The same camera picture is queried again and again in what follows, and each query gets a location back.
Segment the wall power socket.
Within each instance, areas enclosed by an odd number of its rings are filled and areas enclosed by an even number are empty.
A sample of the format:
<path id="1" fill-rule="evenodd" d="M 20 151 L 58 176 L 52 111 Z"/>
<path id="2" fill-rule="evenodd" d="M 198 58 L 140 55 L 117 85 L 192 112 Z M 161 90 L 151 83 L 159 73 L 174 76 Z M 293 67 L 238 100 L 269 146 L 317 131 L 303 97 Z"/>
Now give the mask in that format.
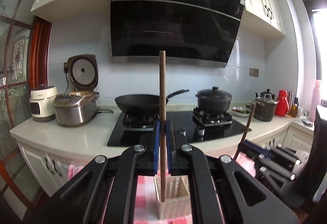
<path id="1" fill-rule="evenodd" d="M 250 68 L 249 69 L 249 76 L 250 77 L 259 77 L 259 69 L 257 69 L 257 68 Z"/>

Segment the wooden chopstick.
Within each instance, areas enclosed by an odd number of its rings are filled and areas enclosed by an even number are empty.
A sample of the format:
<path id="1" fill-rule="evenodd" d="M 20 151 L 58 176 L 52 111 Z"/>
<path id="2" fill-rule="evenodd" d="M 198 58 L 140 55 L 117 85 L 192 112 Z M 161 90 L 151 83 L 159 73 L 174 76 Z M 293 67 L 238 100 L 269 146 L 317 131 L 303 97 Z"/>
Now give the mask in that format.
<path id="1" fill-rule="evenodd" d="M 166 53 L 159 52 L 160 59 L 160 191 L 161 202 L 166 201 Z"/>
<path id="2" fill-rule="evenodd" d="M 254 111 L 255 111 L 256 105 L 257 105 L 257 102 L 256 101 L 252 103 L 251 113 L 249 115 L 249 118 L 248 118 L 247 124 L 245 126 L 245 130 L 244 130 L 244 133 L 242 135 L 242 138 L 241 138 L 240 143 L 243 143 L 245 141 L 245 138 L 246 138 L 247 133 L 248 133 L 248 130 L 249 130 L 249 126 L 251 124 L 251 121 L 252 121 L 252 118 L 253 118 L 253 115 L 254 115 Z M 235 155 L 233 157 L 233 160 L 234 161 L 237 160 L 239 154 L 240 154 L 240 150 L 239 150 L 239 148 L 237 148 L 237 150 L 235 152 Z"/>

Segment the black wok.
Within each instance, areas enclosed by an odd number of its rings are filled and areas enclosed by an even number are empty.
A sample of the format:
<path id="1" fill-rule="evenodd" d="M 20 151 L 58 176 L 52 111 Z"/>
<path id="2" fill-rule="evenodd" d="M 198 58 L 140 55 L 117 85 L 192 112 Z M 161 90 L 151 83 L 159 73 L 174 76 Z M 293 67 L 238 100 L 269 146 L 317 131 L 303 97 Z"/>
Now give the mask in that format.
<path id="1" fill-rule="evenodd" d="M 129 116 L 153 116 L 160 112 L 160 96 L 129 94 L 115 98 L 118 108 Z"/>

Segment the red framed glass door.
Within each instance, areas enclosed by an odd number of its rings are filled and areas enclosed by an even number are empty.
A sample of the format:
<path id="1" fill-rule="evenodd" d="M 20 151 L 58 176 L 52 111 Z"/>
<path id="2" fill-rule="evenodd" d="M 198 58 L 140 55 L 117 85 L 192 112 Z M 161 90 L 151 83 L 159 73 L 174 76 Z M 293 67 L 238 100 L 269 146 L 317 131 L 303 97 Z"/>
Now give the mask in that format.
<path id="1" fill-rule="evenodd" d="M 43 196 L 10 130 L 31 117 L 30 90 L 46 84 L 51 24 L 34 0 L 1 0 L 1 198 L 19 219 Z"/>

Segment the white perforated utensil basket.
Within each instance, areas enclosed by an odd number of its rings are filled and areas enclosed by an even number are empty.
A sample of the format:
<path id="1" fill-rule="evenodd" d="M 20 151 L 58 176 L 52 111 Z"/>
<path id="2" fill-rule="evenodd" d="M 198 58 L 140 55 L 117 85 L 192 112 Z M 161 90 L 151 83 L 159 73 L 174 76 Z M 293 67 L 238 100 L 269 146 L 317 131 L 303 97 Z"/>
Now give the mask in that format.
<path id="1" fill-rule="evenodd" d="M 191 214 L 187 176 L 166 177 L 166 200 L 161 201 L 160 177 L 154 178 L 156 207 L 159 219 L 171 219 Z"/>

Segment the black gas cooktop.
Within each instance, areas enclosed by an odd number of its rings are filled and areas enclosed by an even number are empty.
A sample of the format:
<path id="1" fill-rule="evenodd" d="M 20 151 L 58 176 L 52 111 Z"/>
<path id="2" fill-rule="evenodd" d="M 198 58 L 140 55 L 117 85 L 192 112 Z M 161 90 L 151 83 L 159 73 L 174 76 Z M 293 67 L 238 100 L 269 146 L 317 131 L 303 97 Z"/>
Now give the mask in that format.
<path id="1" fill-rule="evenodd" d="M 204 128 L 193 116 L 192 111 L 169 111 L 174 132 L 185 134 L 188 143 L 222 139 L 245 131 L 245 126 L 232 119 L 230 124 Z M 109 137 L 107 146 L 131 146 L 139 142 L 140 136 L 153 131 L 155 117 L 133 118 L 122 113 Z"/>

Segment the steel thermos bottle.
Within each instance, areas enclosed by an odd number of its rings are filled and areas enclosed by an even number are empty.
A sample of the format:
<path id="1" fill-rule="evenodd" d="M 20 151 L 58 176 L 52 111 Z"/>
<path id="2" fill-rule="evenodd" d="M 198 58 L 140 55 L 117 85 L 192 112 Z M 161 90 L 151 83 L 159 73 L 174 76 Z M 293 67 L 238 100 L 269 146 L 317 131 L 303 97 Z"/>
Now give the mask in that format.
<path id="1" fill-rule="evenodd" d="M 287 114 L 290 113 L 290 110 L 291 110 L 291 106 L 292 106 L 292 103 L 293 103 L 293 99 L 294 99 L 294 92 L 292 91 L 288 91 L 288 111 L 287 111 Z"/>

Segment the lower white kitchen cabinets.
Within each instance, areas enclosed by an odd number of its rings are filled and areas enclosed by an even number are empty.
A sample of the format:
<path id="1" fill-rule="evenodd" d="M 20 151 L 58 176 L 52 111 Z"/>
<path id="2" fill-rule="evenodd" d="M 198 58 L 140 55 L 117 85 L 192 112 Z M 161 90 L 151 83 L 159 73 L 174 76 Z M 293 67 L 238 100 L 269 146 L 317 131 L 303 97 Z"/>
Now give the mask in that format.
<path id="1" fill-rule="evenodd" d="M 10 133 L 17 141 L 31 172 L 49 195 L 68 181 L 69 165 L 86 165 L 98 155 L 108 158 L 120 155 L 125 148 L 108 146 L 111 127 L 85 125 L 64 128 L 54 122 L 37 123 L 32 119 L 13 128 Z M 313 128 L 300 120 L 279 123 L 254 122 L 247 139 L 265 147 L 282 144 L 310 151 Z"/>

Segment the red white checkered tablecloth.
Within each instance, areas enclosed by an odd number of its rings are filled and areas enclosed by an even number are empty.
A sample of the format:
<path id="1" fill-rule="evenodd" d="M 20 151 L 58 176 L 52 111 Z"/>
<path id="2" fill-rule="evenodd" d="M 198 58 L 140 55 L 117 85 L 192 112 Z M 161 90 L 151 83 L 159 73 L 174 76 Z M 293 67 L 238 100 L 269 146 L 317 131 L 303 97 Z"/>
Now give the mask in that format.
<path id="1" fill-rule="evenodd" d="M 245 154 L 239 154 L 237 163 L 255 177 L 254 161 L 246 157 Z M 71 180 L 83 167 L 84 166 L 69 165 L 68 180 Z M 156 208 L 153 177 L 139 176 L 136 191 L 134 223 L 192 223 L 192 216 L 185 215 L 171 219 L 159 219 Z"/>

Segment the oil bottle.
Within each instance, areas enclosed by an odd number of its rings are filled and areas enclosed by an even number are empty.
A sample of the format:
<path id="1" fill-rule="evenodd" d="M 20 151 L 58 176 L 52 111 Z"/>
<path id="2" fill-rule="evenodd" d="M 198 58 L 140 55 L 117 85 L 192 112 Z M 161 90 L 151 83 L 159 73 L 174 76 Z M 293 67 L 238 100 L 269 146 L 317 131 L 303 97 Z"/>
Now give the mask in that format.
<path id="1" fill-rule="evenodd" d="M 292 118 L 296 118 L 297 117 L 298 107 L 299 107 L 299 100 L 298 100 L 298 97 L 295 97 L 294 98 L 294 101 L 293 101 L 293 103 L 291 105 L 290 112 L 289 112 L 289 115 Z"/>

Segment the white small cooker appliance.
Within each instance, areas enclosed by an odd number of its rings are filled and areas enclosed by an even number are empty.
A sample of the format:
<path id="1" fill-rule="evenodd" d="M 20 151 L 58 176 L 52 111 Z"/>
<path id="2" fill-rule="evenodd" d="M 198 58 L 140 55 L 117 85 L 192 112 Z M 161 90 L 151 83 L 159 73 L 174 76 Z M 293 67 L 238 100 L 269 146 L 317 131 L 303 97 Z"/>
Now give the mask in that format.
<path id="1" fill-rule="evenodd" d="M 30 91 L 29 107 L 36 122 L 49 122 L 55 119 L 54 100 L 58 95 L 56 86 L 44 84 Z"/>

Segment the black range hood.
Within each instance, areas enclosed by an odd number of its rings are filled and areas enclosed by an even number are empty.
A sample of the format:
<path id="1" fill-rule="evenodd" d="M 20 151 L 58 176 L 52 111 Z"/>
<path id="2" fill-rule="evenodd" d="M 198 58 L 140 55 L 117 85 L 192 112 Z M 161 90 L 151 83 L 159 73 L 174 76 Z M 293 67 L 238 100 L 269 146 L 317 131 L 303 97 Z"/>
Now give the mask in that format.
<path id="1" fill-rule="evenodd" d="M 228 64 L 245 0 L 111 0 L 115 57 L 167 57 Z"/>

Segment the red thermos jug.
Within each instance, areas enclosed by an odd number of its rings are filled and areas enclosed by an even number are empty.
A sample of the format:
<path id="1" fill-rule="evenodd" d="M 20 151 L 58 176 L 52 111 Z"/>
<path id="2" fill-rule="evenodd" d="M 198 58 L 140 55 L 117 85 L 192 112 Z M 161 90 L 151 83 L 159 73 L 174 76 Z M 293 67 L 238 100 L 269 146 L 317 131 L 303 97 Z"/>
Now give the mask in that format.
<path id="1" fill-rule="evenodd" d="M 288 93 L 286 90 L 279 91 L 277 102 L 274 114 L 279 117 L 284 117 L 289 110 Z"/>

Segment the grey stock pot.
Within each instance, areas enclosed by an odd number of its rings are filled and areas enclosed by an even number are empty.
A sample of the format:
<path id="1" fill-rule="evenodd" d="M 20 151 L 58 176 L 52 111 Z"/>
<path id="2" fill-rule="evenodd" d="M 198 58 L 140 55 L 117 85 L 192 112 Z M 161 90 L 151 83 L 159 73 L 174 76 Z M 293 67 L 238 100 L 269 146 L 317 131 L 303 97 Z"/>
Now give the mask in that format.
<path id="1" fill-rule="evenodd" d="M 263 122 L 270 122 L 278 104 L 275 95 L 270 92 L 270 89 L 267 89 L 261 94 L 256 93 L 254 101 L 256 102 L 254 117 Z"/>

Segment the pink bottle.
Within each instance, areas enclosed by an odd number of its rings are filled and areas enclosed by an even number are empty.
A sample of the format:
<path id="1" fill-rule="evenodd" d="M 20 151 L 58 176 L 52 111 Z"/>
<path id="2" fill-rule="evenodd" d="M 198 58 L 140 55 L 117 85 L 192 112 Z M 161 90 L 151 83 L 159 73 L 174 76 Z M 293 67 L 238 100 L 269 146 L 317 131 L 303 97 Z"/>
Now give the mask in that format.
<path id="1" fill-rule="evenodd" d="M 313 94 L 311 98 L 311 105 L 309 110 L 308 119 L 311 122 L 315 122 L 315 115 L 316 115 L 316 108 L 318 105 L 320 105 L 321 99 L 320 99 L 320 83 L 321 80 L 316 79 L 315 80 L 315 86 L 313 89 Z"/>

